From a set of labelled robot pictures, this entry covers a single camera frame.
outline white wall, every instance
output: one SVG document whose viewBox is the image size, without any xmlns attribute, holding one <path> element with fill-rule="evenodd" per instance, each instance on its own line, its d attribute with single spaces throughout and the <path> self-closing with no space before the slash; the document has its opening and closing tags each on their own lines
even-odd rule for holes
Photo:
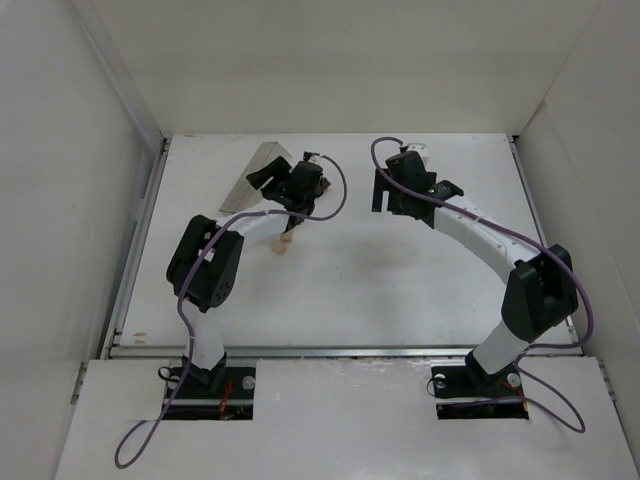
<svg viewBox="0 0 640 480">
<path fill-rule="evenodd" d="M 519 144 L 547 237 L 570 249 L 593 300 L 588 351 L 605 360 L 638 463 L 639 25 L 640 2 L 604 0 Z"/>
<path fill-rule="evenodd" d="M 0 0 L 0 476 L 55 468 L 142 153 L 65 0 Z"/>
<path fill-rule="evenodd" d="M 600 0 L 94 0 L 170 133 L 520 133 Z"/>
</svg>

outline black mounting plate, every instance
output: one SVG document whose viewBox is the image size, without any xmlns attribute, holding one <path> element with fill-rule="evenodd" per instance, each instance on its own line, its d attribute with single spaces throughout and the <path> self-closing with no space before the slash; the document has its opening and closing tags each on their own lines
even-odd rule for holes
<svg viewBox="0 0 640 480">
<path fill-rule="evenodd" d="M 179 377 L 182 374 L 182 367 L 173 367 L 169 369 L 172 377 Z M 242 380 L 245 377 L 256 378 L 256 368 L 247 366 L 225 366 L 221 368 L 210 385 L 205 385 L 198 381 L 192 375 L 187 375 L 184 383 L 178 390 L 176 400 L 212 400 L 219 402 L 225 395 L 225 385 L 231 381 L 231 394 L 227 400 L 227 405 L 234 403 L 248 403 L 253 401 L 255 387 L 245 390 L 242 386 Z M 173 392 L 167 388 L 165 391 L 165 399 Z"/>
<path fill-rule="evenodd" d="M 510 387 L 507 387 L 507 376 L 510 373 L 516 373 L 514 367 L 505 369 L 499 375 L 496 375 L 492 381 L 485 384 L 472 382 L 468 376 L 469 367 L 465 365 L 446 365 L 431 367 L 431 383 L 433 383 L 433 391 L 436 398 L 502 398 L 518 396 L 518 393 Z M 444 375 L 444 384 L 440 387 L 436 386 L 440 382 L 436 381 L 436 375 Z"/>
</svg>

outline cable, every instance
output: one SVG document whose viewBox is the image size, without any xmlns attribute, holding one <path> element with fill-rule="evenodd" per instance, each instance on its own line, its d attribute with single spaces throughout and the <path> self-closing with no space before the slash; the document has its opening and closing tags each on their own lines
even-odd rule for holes
<svg viewBox="0 0 640 480">
<path fill-rule="evenodd" d="M 182 304 L 184 303 L 185 297 L 187 295 L 187 290 L 189 289 L 189 285 L 191 284 L 191 281 L 193 280 L 193 277 L 195 276 L 198 268 L 200 267 L 200 265 L 202 265 L 202 262 L 204 261 L 204 258 L 213 249 L 213 247 L 218 242 L 220 237 L 222 237 L 222 235 L 235 222 L 237 222 L 238 220 L 240 220 L 242 218 L 264 217 L 266 215 L 287 215 L 289 217 L 302 218 L 304 220 L 313 220 L 313 221 L 316 221 L 316 222 L 325 222 L 327 220 L 331 220 L 332 218 L 335 218 L 342 211 L 342 209 L 344 208 L 345 203 L 347 203 L 347 178 L 345 177 L 344 172 L 342 171 L 342 168 L 340 168 L 340 165 L 338 165 L 338 163 L 335 160 L 333 160 L 332 158 L 328 157 L 327 155 L 319 155 L 319 157 L 320 158 L 324 158 L 329 163 L 331 163 L 336 168 L 336 170 L 338 171 L 338 174 L 340 175 L 340 178 L 342 180 L 342 185 L 343 185 L 342 201 L 340 202 L 340 205 L 338 206 L 338 208 L 336 208 L 336 210 L 333 213 L 330 213 L 329 215 L 326 215 L 324 217 L 317 217 L 317 216 L 313 216 L 313 215 L 305 215 L 303 213 L 297 213 L 297 212 L 289 212 L 287 210 L 265 210 L 263 212 L 242 212 L 242 213 L 238 213 L 237 215 L 234 215 L 233 217 L 231 217 L 229 219 L 229 221 L 227 221 L 222 227 L 220 227 L 218 229 L 218 231 L 213 235 L 211 240 L 209 240 L 209 242 L 202 249 L 202 252 L 198 256 L 196 261 L 193 263 L 193 265 L 191 266 L 191 270 L 189 270 L 189 273 L 185 277 L 184 282 L 182 283 L 182 288 L 180 289 L 180 293 L 178 295 L 178 315 L 180 316 L 180 319 L 184 323 L 185 327 L 187 327 L 187 332 L 189 333 L 189 350 L 188 350 L 188 354 L 187 354 L 187 361 L 184 364 L 184 367 L 182 369 L 182 374 L 180 375 L 180 379 L 178 380 L 178 383 L 176 384 L 175 388 L 171 392 L 171 395 L 169 396 L 169 398 L 165 402 L 164 407 L 160 411 L 160 415 L 158 415 L 158 418 L 156 418 L 156 420 L 153 422 L 153 426 L 151 427 L 151 430 L 149 430 L 149 433 L 147 434 L 147 436 L 145 437 L 144 441 L 142 442 L 142 446 L 138 449 L 138 451 L 131 458 L 131 460 L 129 460 L 127 462 L 124 462 L 124 463 L 120 462 L 120 451 L 122 450 L 122 448 L 126 444 L 126 442 L 129 439 L 129 437 L 131 435 L 133 435 L 133 433 L 136 430 L 138 430 L 138 428 L 140 428 L 142 425 L 144 425 L 145 423 L 149 422 L 150 420 L 141 420 L 141 421 L 139 421 L 122 438 L 122 440 L 118 444 L 118 447 L 116 448 L 115 455 L 114 455 L 114 463 L 116 464 L 117 468 L 125 469 L 125 468 L 130 467 L 144 453 L 145 449 L 149 445 L 149 442 L 151 441 L 151 438 L 155 434 L 157 428 L 160 426 L 160 422 L 162 421 L 162 419 L 166 415 L 167 411 L 171 407 L 171 404 L 173 403 L 173 400 L 176 398 L 176 395 L 178 394 L 178 391 L 180 390 L 180 387 L 182 387 L 182 384 L 184 383 L 185 379 L 187 378 L 189 369 L 191 368 L 191 362 L 193 361 L 193 352 L 194 352 L 194 349 L 195 349 L 195 331 L 193 329 L 193 325 L 191 325 L 191 322 L 189 321 L 189 319 L 187 318 L 187 316 L 184 313 L 184 310 L 182 308 Z"/>
<path fill-rule="evenodd" d="M 435 391 L 434 391 L 433 393 L 431 393 L 431 392 L 429 391 L 429 385 L 433 385 L 433 378 L 430 378 L 430 379 L 429 379 L 429 381 L 427 382 L 427 393 L 428 393 L 430 396 L 432 396 L 433 398 L 436 398 L 436 393 L 435 393 Z"/>
<path fill-rule="evenodd" d="M 500 385 L 502 385 L 505 388 L 508 388 L 509 390 L 513 390 L 520 396 L 524 395 L 524 393 L 522 393 L 522 390 L 520 388 L 514 387 L 513 385 L 509 385 L 509 383 L 505 382 L 504 380 L 500 380 Z"/>
<path fill-rule="evenodd" d="M 162 373 L 163 370 L 166 370 L 167 372 L 169 372 L 168 375 L 165 375 Z M 169 367 L 160 367 L 158 369 L 158 376 L 160 377 L 161 380 L 164 380 L 165 382 L 171 382 L 171 370 L 169 369 Z"/>
<path fill-rule="evenodd" d="M 400 183 L 396 182 L 393 178 L 391 178 L 383 170 L 382 166 L 380 165 L 380 162 L 378 162 L 378 158 L 376 156 L 376 146 L 381 142 L 395 142 L 398 145 L 403 145 L 404 142 L 402 140 L 400 140 L 399 138 L 397 138 L 397 137 L 387 136 L 387 137 L 377 138 L 371 143 L 371 160 L 373 161 L 373 164 L 375 165 L 375 167 L 378 170 L 378 172 L 380 173 L 380 175 L 382 175 L 382 177 L 387 182 L 389 182 L 391 185 L 396 187 L 401 192 L 406 193 L 407 195 L 410 195 L 410 196 L 412 196 L 414 198 L 417 198 L 419 200 L 424 200 L 426 202 L 433 203 L 433 204 L 435 204 L 435 205 L 437 205 L 439 207 L 448 208 L 449 210 L 453 210 L 454 212 L 459 213 L 460 215 L 464 215 L 464 216 L 470 218 L 471 220 L 474 220 L 474 221 L 479 222 L 479 223 L 481 223 L 483 225 L 486 225 L 487 227 L 492 228 L 492 229 L 494 229 L 494 230 L 496 230 L 498 232 L 504 233 L 505 235 L 509 235 L 509 236 L 511 236 L 513 238 L 517 238 L 518 240 L 520 240 L 520 241 L 522 241 L 524 243 L 527 243 L 527 244 L 531 245 L 532 247 L 536 248 L 537 250 L 539 250 L 540 252 L 544 253 L 556 265 L 558 265 L 558 267 L 560 267 L 560 269 L 565 274 L 567 274 L 567 276 L 571 279 L 571 281 L 573 282 L 573 284 L 576 287 L 576 290 L 580 294 L 580 298 L 582 298 L 582 303 L 584 305 L 584 309 L 585 309 L 585 312 L 587 314 L 587 331 L 585 332 L 584 336 L 581 339 L 579 339 L 577 342 L 568 343 L 568 344 L 551 344 L 551 343 L 536 343 L 536 344 L 532 344 L 532 345 L 529 345 L 529 348 L 525 352 L 520 354 L 516 358 L 516 360 L 514 361 L 514 367 L 516 368 L 516 370 L 520 374 L 526 375 L 527 377 L 529 377 L 532 380 L 538 382 L 540 385 L 548 388 L 553 393 L 555 393 L 558 397 L 560 397 L 560 399 L 562 399 L 562 401 L 564 401 L 564 403 L 566 403 L 567 406 L 574 413 L 574 415 L 578 419 L 578 422 L 580 423 L 580 427 L 574 427 L 573 425 L 568 423 L 566 420 L 563 420 L 557 414 L 555 414 L 554 412 L 549 410 L 544 405 L 541 405 L 539 402 L 537 402 L 535 400 L 532 400 L 530 398 L 524 397 L 524 396 L 518 396 L 518 397 L 513 396 L 513 397 L 505 398 L 504 400 L 501 400 L 501 399 L 479 400 L 479 401 L 476 401 L 476 402 L 465 402 L 465 403 L 462 403 L 462 404 L 459 404 L 459 405 L 461 407 L 474 407 L 474 406 L 480 406 L 480 405 L 497 404 L 497 403 L 502 403 L 503 401 L 507 401 L 507 400 L 512 401 L 513 399 L 518 399 L 520 401 L 528 402 L 528 403 L 531 403 L 532 405 L 537 406 L 542 411 L 544 411 L 545 413 L 547 413 L 551 417 L 553 417 L 556 420 L 558 420 L 560 423 L 562 423 L 564 426 L 566 426 L 570 430 L 573 430 L 574 432 L 577 432 L 577 433 L 584 433 L 586 431 L 586 425 L 584 423 L 584 420 L 582 419 L 582 416 L 580 415 L 580 412 L 578 412 L 576 407 L 569 401 L 569 399 L 567 397 L 565 397 L 562 393 L 560 393 L 551 384 L 549 384 L 549 383 L 545 382 L 544 380 L 542 380 L 541 378 L 538 378 L 535 375 L 527 372 L 526 370 L 522 369 L 519 366 L 519 363 L 524 358 L 524 356 L 528 352 L 533 350 L 533 349 L 536 349 L 536 348 L 570 349 L 570 348 L 582 347 L 583 345 L 585 345 L 591 339 L 591 336 L 593 335 L 593 330 L 594 330 L 594 327 L 595 327 L 595 319 L 594 319 L 593 308 L 591 307 L 591 302 L 589 301 L 589 296 L 587 295 L 587 291 L 585 290 L 584 286 L 582 285 L 582 282 L 580 282 L 580 280 L 575 275 L 575 273 L 573 273 L 573 271 L 559 257 L 554 255 L 553 252 L 551 252 L 551 250 L 549 250 L 547 247 L 545 247 L 541 243 L 536 242 L 535 240 L 527 237 L 526 235 L 518 233 L 518 232 L 516 232 L 514 230 L 511 230 L 509 228 L 503 227 L 502 225 L 499 225 L 497 223 L 493 223 L 493 222 L 491 222 L 491 221 L 489 221 L 489 220 L 487 220 L 485 218 L 480 217 L 479 215 L 475 215 L 474 213 L 471 213 L 471 212 L 469 212 L 469 211 L 467 211 L 467 210 L 465 210 L 463 208 L 460 208 L 460 207 L 458 207 L 456 205 L 451 205 L 451 204 L 449 204 L 447 202 L 443 202 L 442 200 L 439 200 L 437 198 L 428 197 L 428 196 L 422 195 L 422 194 L 420 194 L 418 192 L 414 192 L 413 190 L 411 190 L 411 189 L 405 187 L 404 185 L 401 185 Z"/>
<path fill-rule="evenodd" d="M 220 400 L 220 404 L 218 405 L 218 409 L 220 410 L 220 420 L 223 420 L 224 411 L 227 409 L 227 401 L 229 400 L 229 396 L 233 391 L 233 384 L 231 380 L 224 384 L 224 396 L 222 400 Z"/>
</svg>

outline rectangular opening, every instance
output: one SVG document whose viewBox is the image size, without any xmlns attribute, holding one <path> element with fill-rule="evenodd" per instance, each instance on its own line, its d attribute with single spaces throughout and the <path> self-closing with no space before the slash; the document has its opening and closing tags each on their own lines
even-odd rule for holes
<svg viewBox="0 0 640 480">
<path fill-rule="evenodd" d="M 217 405 L 172 405 L 164 420 L 253 420 L 253 405 L 229 405 L 222 418 Z"/>
<path fill-rule="evenodd" d="M 479 420 L 484 418 L 516 418 L 529 420 L 529 412 L 523 403 L 499 403 L 463 407 L 455 403 L 441 403 L 436 407 L 438 420 Z"/>
</svg>

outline white enclosure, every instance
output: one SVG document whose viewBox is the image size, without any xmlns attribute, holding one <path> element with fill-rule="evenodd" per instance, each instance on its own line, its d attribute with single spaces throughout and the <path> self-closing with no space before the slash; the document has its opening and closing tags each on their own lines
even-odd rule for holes
<svg viewBox="0 0 640 480">
<path fill-rule="evenodd" d="M 300 403 L 289 404 L 297 423 L 281 439 L 283 450 L 264 451 L 261 462 L 240 470 L 232 465 L 240 450 L 217 450 L 227 478 L 299 477 L 306 470 L 295 462 L 273 462 L 298 456 L 315 465 L 309 448 L 325 447 L 334 449 L 336 463 L 318 467 L 318 478 L 534 478 L 541 463 L 549 478 L 637 478 L 624 440 L 637 464 L 638 25 L 635 0 L 0 0 L 2 478 L 54 478 L 78 395 L 58 479 L 163 478 L 171 469 L 182 475 L 193 455 L 208 455 L 191 450 L 192 436 L 198 448 L 221 436 L 231 435 L 231 447 L 270 438 L 269 422 L 285 421 L 278 396 L 285 393 Z M 429 166 L 461 184 L 497 220 L 532 236 L 538 227 L 548 244 L 571 252 L 596 313 L 585 353 L 604 369 L 593 358 L 574 358 L 575 350 L 529 361 L 566 387 L 588 433 L 559 430 L 539 411 L 528 423 L 470 428 L 467 433 L 492 439 L 487 452 L 508 449 L 507 463 L 496 464 L 474 456 L 456 437 L 465 428 L 436 422 L 430 397 L 411 390 L 427 374 L 420 369 L 429 358 L 416 360 L 423 362 L 419 368 L 406 359 L 381 360 L 389 370 L 375 380 L 366 362 L 265 361 L 256 411 L 266 423 L 163 425 L 144 461 L 112 470 L 126 426 L 158 410 L 154 370 L 176 358 L 186 338 L 164 280 L 166 253 L 190 216 L 217 215 L 262 141 L 280 141 L 296 156 L 317 141 L 336 160 L 344 157 L 353 190 L 343 217 L 330 226 L 305 223 L 285 256 L 263 256 L 268 244 L 246 253 L 240 275 L 255 278 L 238 285 L 235 313 L 231 300 L 225 304 L 228 346 L 385 347 L 380 352 L 391 357 L 406 346 L 428 346 L 459 358 L 497 323 L 503 287 L 486 266 L 409 220 L 381 215 L 376 228 L 366 216 L 373 215 L 368 144 L 397 132 L 424 139 L 433 153 Z M 334 188 L 318 208 L 333 205 L 338 193 Z M 401 238 L 390 238 L 389 228 Z M 375 272 L 354 276 L 351 250 L 335 241 L 344 232 L 352 239 L 371 233 L 365 243 L 387 252 Z M 389 253 L 393 242 L 404 250 Z M 375 256 L 359 258 L 371 265 Z M 447 288 L 461 285 L 470 312 L 447 302 L 443 292 L 451 290 L 435 290 L 434 277 L 421 275 L 453 267 L 444 281 Z M 299 310 L 268 305 L 266 322 L 252 324 L 258 308 L 252 301 L 276 294 L 259 288 L 274 268 L 283 275 L 313 268 L 314 292 L 341 291 L 320 311 L 321 303 L 302 299 L 301 285 L 285 281 L 278 295 L 289 303 L 302 299 Z M 420 281 L 428 293 L 416 297 Z M 393 293 L 394 282 L 401 293 Z M 156 296 L 158 289 L 164 290 Z M 353 307 L 351 295 L 375 298 L 371 315 Z M 348 326 L 337 318 L 344 311 L 353 321 Z M 323 315 L 330 317 L 324 324 Z M 395 329 L 388 328 L 389 316 L 398 317 Z M 584 320 L 581 308 L 573 317 L 578 334 Z M 548 335 L 562 342 L 573 331 L 562 324 Z M 427 350 L 412 355 L 435 355 Z M 149 355 L 156 358 L 139 358 Z M 102 360 L 91 364 L 84 389 L 81 381 L 74 389 L 81 363 L 97 356 Z M 304 385 L 313 369 L 318 378 L 325 375 L 326 390 L 314 397 L 309 385 L 308 397 L 296 396 L 292 383 Z M 334 382 L 334 374 L 344 374 L 349 385 Z M 370 395 L 352 388 L 360 377 Z M 338 387 L 344 396 L 330 396 L 330 422 L 308 421 L 307 409 L 314 417 L 322 395 Z M 548 392 L 527 388 L 559 407 Z M 392 409 L 395 401 L 411 421 Z M 354 402 L 366 403 L 368 413 L 349 410 Z M 393 414 L 379 430 L 369 429 L 377 425 L 377 409 Z M 351 421 L 381 438 L 357 444 L 347 458 L 341 442 L 352 437 L 327 429 Z M 420 428 L 403 430 L 409 424 Z M 304 428 L 319 434 L 296 441 Z M 494 439 L 498 434 L 503 437 Z M 184 460 L 166 465 L 171 448 Z M 468 468 L 448 469 L 449 451 Z M 400 463 L 407 470 L 393 469 Z"/>
</svg>

